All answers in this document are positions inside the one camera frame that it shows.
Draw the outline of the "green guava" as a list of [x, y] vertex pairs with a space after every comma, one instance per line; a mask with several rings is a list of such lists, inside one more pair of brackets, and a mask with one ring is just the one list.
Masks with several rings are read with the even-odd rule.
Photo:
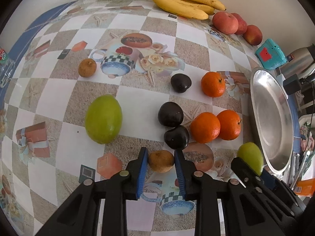
[[85, 115], [85, 130], [91, 140], [108, 144], [117, 137], [122, 126], [122, 109], [112, 95], [96, 98]]
[[263, 154], [253, 142], [247, 142], [238, 149], [237, 157], [241, 158], [258, 176], [261, 176], [264, 166]]

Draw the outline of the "orange tangerine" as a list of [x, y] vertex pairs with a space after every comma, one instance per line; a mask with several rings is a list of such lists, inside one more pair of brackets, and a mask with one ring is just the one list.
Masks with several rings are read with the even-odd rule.
[[224, 110], [217, 115], [220, 121], [219, 138], [226, 141], [236, 139], [241, 133], [241, 118], [232, 110]]
[[198, 143], [208, 143], [216, 139], [220, 129], [220, 121], [210, 112], [199, 114], [190, 124], [192, 138]]
[[208, 72], [201, 79], [201, 89], [205, 95], [218, 98], [225, 93], [225, 81], [220, 73]]

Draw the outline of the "brown longan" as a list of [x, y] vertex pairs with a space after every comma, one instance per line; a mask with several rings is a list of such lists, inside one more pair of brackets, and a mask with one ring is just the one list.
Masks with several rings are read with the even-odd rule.
[[91, 77], [97, 69], [97, 64], [93, 59], [84, 59], [80, 62], [78, 72], [81, 77]]
[[166, 173], [172, 169], [175, 159], [171, 152], [158, 150], [149, 154], [148, 164], [150, 168], [158, 173]]

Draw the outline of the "dark plum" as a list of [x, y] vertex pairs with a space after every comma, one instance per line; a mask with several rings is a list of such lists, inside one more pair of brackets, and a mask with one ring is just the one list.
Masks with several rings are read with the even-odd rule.
[[189, 76], [185, 74], [175, 74], [172, 76], [171, 86], [176, 93], [186, 92], [192, 85], [192, 81]]
[[166, 102], [160, 107], [157, 117], [161, 125], [176, 127], [184, 120], [184, 113], [182, 108], [175, 102]]
[[164, 133], [164, 141], [173, 150], [184, 150], [189, 143], [190, 135], [186, 127], [180, 125]]

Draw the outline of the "orange carton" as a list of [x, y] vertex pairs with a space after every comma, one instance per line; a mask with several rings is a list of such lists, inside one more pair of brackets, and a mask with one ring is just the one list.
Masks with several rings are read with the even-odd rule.
[[299, 181], [295, 188], [294, 192], [297, 195], [312, 197], [315, 190], [315, 178], [309, 180]]

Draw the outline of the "large steel plate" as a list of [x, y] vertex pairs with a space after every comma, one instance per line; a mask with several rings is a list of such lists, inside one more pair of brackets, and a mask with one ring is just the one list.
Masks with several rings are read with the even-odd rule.
[[249, 114], [265, 165], [273, 174], [281, 175], [288, 168], [293, 152], [293, 120], [286, 93], [262, 67], [251, 72]]

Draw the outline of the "black power adapter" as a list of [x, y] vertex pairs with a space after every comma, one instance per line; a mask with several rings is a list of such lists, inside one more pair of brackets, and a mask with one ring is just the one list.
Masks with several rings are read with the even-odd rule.
[[302, 86], [297, 74], [294, 74], [285, 79], [283, 82], [283, 87], [287, 95], [292, 95], [300, 91]]

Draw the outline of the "steel thermos kettle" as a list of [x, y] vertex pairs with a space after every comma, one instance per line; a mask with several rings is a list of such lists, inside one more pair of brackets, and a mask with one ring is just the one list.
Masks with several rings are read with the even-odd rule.
[[286, 56], [287, 63], [280, 67], [285, 78], [297, 74], [298, 78], [307, 78], [314, 73], [314, 44], [295, 50]]

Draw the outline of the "teal toy box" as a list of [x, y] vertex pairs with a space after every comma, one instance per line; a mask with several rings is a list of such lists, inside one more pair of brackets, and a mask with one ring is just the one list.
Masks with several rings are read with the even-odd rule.
[[287, 63], [287, 58], [280, 46], [268, 38], [255, 52], [263, 68], [274, 70]]

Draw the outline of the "right red apple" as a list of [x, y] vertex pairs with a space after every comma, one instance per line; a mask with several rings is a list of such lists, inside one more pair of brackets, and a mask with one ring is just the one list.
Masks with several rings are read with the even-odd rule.
[[257, 46], [262, 42], [263, 34], [261, 30], [255, 25], [248, 25], [243, 38], [253, 46]]

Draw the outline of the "red apple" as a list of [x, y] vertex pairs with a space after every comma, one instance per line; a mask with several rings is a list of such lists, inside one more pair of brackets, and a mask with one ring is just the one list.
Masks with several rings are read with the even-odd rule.
[[255, 25], [248, 25], [243, 38], [253, 46], [257, 46], [262, 42], [263, 34], [261, 30]]
[[232, 15], [237, 19], [238, 21], [238, 30], [235, 32], [236, 35], [243, 35], [248, 28], [247, 23], [244, 21], [244, 19], [237, 13], [232, 13]]

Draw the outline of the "middle red apple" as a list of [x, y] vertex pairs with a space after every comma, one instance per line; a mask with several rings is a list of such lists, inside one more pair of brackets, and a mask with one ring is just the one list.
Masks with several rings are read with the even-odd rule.
[[238, 21], [238, 30], [235, 32], [236, 35], [243, 35], [248, 28], [247, 23], [244, 21], [244, 19], [237, 13], [232, 13], [232, 15], [237, 19]]

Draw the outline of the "clear glass mug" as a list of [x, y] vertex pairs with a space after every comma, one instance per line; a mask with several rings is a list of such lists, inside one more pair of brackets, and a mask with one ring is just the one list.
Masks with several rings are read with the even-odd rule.
[[0, 57], [0, 86], [3, 89], [14, 74], [15, 61], [8, 56], [2, 47], [0, 48]]

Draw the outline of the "front pink apple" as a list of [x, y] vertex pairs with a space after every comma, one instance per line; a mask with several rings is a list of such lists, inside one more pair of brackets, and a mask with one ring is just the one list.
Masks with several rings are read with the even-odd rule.
[[235, 16], [225, 11], [217, 12], [212, 18], [213, 25], [222, 33], [235, 34], [239, 28], [239, 22]]

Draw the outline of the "yellow banana bunch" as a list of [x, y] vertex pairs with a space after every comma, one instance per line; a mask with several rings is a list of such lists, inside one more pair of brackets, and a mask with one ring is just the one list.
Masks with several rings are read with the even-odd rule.
[[197, 20], [207, 20], [216, 10], [225, 11], [219, 0], [152, 0], [160, 9], [171, 14]]

